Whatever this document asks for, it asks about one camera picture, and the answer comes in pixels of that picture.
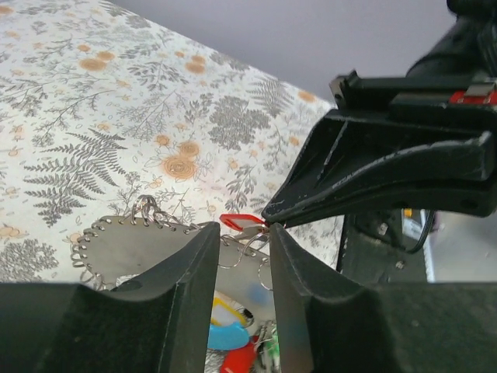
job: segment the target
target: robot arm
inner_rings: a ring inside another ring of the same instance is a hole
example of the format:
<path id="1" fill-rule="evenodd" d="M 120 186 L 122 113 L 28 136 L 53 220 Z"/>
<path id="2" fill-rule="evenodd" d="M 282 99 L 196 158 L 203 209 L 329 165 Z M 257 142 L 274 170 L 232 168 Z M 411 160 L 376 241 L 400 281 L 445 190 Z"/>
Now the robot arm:
<path id="1" fill-rule="evenodd" d="M 404 78 L 353 71 L 331 83 L 338 108 L 312 129 L 262 213 L 269 223 L 407 207 L 495 210 L 497 33 L 485 11 L 494 2 L 467 3 L 449 2 L 457 21 Z"/>

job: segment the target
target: black cable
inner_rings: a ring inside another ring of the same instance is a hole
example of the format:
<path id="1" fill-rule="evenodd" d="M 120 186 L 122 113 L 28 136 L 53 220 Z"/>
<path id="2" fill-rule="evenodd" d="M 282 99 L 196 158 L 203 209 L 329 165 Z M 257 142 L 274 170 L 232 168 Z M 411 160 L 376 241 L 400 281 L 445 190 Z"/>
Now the black cable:
<path id="1" fill-rule="evenodd" d="M 407 254 L 416 254 L 422 247 L 425 245 L 426 239 L 428 238 L 429 233 L 432 230 L 433 223 L 435 222 L 435 211 L 428 210 L 428 214 L 426 216 L 426 221 L 424 226 L 422 227 L 421 235 L 419 236 L 418 242 L 414 245 L 412 249 L 407 250 L 403 248 L 403 250 Z"/>

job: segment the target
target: fern leaf pattern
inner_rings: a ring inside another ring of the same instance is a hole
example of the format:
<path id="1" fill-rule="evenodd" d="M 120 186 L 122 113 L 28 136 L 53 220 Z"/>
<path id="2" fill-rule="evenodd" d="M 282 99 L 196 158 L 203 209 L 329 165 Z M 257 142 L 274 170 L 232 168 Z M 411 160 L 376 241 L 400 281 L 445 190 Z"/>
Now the fern leaf pattern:
<path id="1" fill-rule="evenodd" d="M 285 83 L 279 79 L 264 76 L 252 83 L 255 87 L 248 91 L 255 103 L 262 106 L 271 117 L 276 118 L 293 103 L 293 97 L 287 91 Z"/>
<path id="2" fill-rule="evenodd" d="M 69 133 L 80 141 L 79 144 L 60 145 L 43 151 L 64 158 L 24 166 L 31 173 L 44 173 L 27 177 L 24 181 L 44 186 L 42 190 L 28 190 L 26 194 L 45 200 L 33 206 L 41 209 L 38 215 L 43 217 L 48 227 L 54 226 L 63 215 L 72 214 L 74 209 L 85 207 L 82 201 L 95 200 L 94 195 L 104 194 L 105 184 L 117 187 L 113 173 L 126 173 L 118 163 L 118 151 L 126 149 L 119 145 L 119 141 L 124 139 L 90 131 L 91 136 Z"/>

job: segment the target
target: key ring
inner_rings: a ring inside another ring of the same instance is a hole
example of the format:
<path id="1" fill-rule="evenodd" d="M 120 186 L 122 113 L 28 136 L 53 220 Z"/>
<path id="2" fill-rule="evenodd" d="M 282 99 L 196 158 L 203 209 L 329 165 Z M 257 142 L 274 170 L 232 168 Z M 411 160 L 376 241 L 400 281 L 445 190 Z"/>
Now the key ring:
<path id="1" fill-rule="evenodd" d="M 256 335 L 259 336 L 257 342 L 254 343 L 255 350 L 258 350 L 259 347 L 265 342 L 269 342 L 273 338 L 273 331 L 276 329 L 276 324 L 273 320 L 266 321 L 259 327 L 259 331 Z"/>
<path id="2" fill-rule="evenodd" d="M 136 213 L 140 211 L 150 211 L 150 208 L 156 208 L 158 207 L 157 201 L 153 196 L 147 195 L 147 194 L 142 194 L 140 195 L 136 201 L 133 203 L 133 207 L 131 208 L 131 212 L 128 214 L 124 215 L 122 219 L 119 220 L 119 224 L 124 224 L 124 221 L 131 217 L 131 224 L 136 225 L 137 224 L 137 219 L 136 219 Z M 148 227 L 148 217 L 143 217 L 144 218 L 144 225 Z"/>
<path id="3" fill-rule="evenodd" d="M 257 235 L 254 235 L 253 237 L 250 238 L 249 241 L 247 241 L 246 244 L 243 245 L 243 249 L 242 251 L 240 252 L 240 255 L 238 255 L 238 260 L 235 264 L 233 264 L 232 266 L 221 266 L 220 264 L 218 264 L 218 266 L 220 268 L 223 268 L 224 270 L 229 270 L 231 268 L 235 268 L 237 265 L 240 264 L 240 262 L 242 261 L 243 259 L 243 256 L 245 255 L 245 252 L 247 251 L 247 249 L 250 247 L 251 244 L 253 244 L 257 239 L 260 239 L 261 237 L 263 237 L 264 235 L 267 235 L 266 232 L 260 232 L 258 233 Z"/>
<path id="4" fill-rule="evenodd" d="M 257 277 L 259 278 L 259 283 L 261 284 L 261 286 L 263 288 L 265 288 L 266 290 L 268 291 L 273 291 L 272 288 L 270 288 L 269 286 L 267 286 L 266 284 L 264 284 L 264 282 L 262 282 L 262 278 L 261 278 L 261 270 L 262 270 L 262 266 L 266 263 L 269 263 L 269 259 L 268 258 L 262 258 L 261 259 L 261 263 L 259 264 L 259 269 L 257 270 Z"/>
<path id="5" fill-rule="evenodd" d="M 152 213 L 152 220 L 157 224 L 159 228 L 168 227 L 171 230 L 175 231 L 176 227 L 171 225 L 171 221 L 176 223 L 177 225 L 182 225 L 182 222 L 174 215 L 168 214 L 167 212 L 158 208 L 154 210 Z"/>

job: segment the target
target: screw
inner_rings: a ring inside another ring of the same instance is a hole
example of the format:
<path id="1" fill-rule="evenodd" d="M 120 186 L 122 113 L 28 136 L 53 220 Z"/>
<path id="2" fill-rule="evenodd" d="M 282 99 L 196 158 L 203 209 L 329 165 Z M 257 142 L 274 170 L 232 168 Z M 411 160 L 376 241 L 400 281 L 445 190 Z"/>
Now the screw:
<path id="1" fill-rule="evenodd" d="M 381 223 L 381 225 L 378 227 L 378 234 L 379 235 L 385 235 L 388 230 L 388 224 L 387 223 Z"/>

